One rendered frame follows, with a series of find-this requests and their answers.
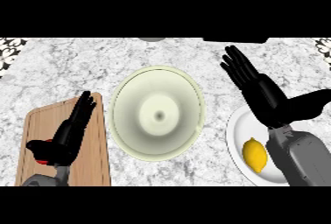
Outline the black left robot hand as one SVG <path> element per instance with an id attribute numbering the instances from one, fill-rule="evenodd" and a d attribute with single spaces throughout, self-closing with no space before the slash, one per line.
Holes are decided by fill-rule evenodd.
<path id="1" fill-rule="evenodd" d="M 51 163 L 46 165 L 71 166 L 77 159 L 82 147 L 86 127 L 94 109 L 97 107 L 94 96 L 89 91 L 85 91 L 79 97 L 76 107 L 73 109 L 70 118 L 61 123 L 57 134 L 52 138 L 54 157 Z M 37 141 L 27 142 L 26 147 L 32 150 L 36 158 Z"/>

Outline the red round object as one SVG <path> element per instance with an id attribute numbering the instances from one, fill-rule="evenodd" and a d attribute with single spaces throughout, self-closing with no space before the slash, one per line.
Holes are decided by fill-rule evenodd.
<path id="1" fill-rule="evenodd" d="M 36 161 L 42 165 L 48 165 L 51 163 L 54 157 L 54 144 L 52 140 L 48 139 L 46 141 L 39 140 L 36 142 Z"/>

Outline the wooden cutting board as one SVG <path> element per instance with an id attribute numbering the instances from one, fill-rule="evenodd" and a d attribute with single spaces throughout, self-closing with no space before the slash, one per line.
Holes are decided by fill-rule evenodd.
<path id="1" fill-rule="evenodd" d="M 101 93 L 92 93 L 94 102 L 98 104 L 89 120 L 83 144 L 77 159 L 70 166 L 70 186 L 111 186 L 110 157 L 107 143 L 107 129 L 104 104 Z M 32 150 L 27 148 L 30 140 L 49 140 L 63 121 L 69 119 L 79 98 L 71 98 L 42 108 L 35 108 L 26 116 L 24 136 L 15 185 L 21 186 L 35 174 L 57 176 L 57 169 L 40 164 Z"/>

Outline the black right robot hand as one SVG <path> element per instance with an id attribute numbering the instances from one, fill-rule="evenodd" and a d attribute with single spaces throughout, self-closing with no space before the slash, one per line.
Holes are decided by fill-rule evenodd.
<path id="1" fill-rule="evenodd" d="M 259 122 L 269 129 L 278 129 L 293 122 L 320 117 L 326 105 L 331 102 L 331 89 L 287 98 L 275 81 L 258 71 L 237 46 L 227 46 L 225 51 L 221 67 L 243 92 L 243 98 Z"/>

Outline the white plate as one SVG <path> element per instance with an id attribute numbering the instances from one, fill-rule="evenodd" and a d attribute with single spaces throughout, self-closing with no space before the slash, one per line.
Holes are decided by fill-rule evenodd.
<path id="1" fill-rule="evenodd" d="M 247 105 L 233 113 L 227 125 L 227 145 L 237 168 L 256 186 L 289 186 L 286 176 L 277 168 L 272 157 L 268 157 L 267 167 L 256 173 L 244 162 L 244 143 L 255 138 L 262 145 L 269 140 L 268 128 L 261 124 Z"/>

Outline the yellow lemon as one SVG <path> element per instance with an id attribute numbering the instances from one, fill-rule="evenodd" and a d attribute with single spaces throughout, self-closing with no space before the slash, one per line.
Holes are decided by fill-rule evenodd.
<path id="1" fill-rule="evenodd" d="M 243 144 L 243 160 L 256 173 L 264 171 L 268 154 L 265 146 L 255 138 Z"/>

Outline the pale green bowl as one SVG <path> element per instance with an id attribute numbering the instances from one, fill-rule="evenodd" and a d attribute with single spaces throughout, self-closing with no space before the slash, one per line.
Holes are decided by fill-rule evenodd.
<path id="1" fill-rule="evenodd" d="M 137 159 L 163 161 L 193 146 L 204 124 L 203 91 L 172 66 L 148 66 L 119 84 L 108 125 L 119 147 Z"/>

